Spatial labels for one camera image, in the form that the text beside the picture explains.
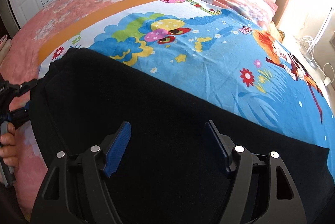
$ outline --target gray handle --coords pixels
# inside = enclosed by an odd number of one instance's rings
[[[3,122],[1,124],[1,126],[0,126],[0,135],[4,135],[6,133],[9,133],[8,132],[8,124],[9,124],[9,122],[7,122],[7,121]],[[13,175],[14,174],[14,167],[8,166],[8,168],[9,168],[10,173]]]

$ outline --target metal pin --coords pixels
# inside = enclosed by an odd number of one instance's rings
[[[98,146],[98,145],[94,145],[94,146],[91,147],[92,152],[98,152],[99,150],[100,150],[100,146]]]
[[[234,148],[237,152],[242,153],[244,151],[244,147],[241,145],[237,145]]]
[[[57,153],[57,158],[63,158],[65,156],[65,152],[64,151],[60,151]]]
[[[278,154],[278,152],[272,151],[272,152],[270,153],[270,155],[271,155],[271,157],[273,157],[273,158],[275,158],[275,159],[279,158],[279,154]]]

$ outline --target blue cartoon blanket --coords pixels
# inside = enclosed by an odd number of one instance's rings
[[[159,0],[126,9],[84,29],[70,47],[123,62],[254,123],[328,147],[335,176],[335,118],[301,63],[269,33],[232,10],[200,0]]]

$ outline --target folded clothing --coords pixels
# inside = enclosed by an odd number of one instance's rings
[[[30,116],[48,166],[57,152],[82,153],[116,132],[123,120],[130,122],[132,138],[107,180],[125,224],[216,218],[230,181],[200,137],[208,120],[252,153],[281,155],[308,223],[334,192],[329,149],[275,133],[89,49],[71,48],[50,64],[31,91]]]

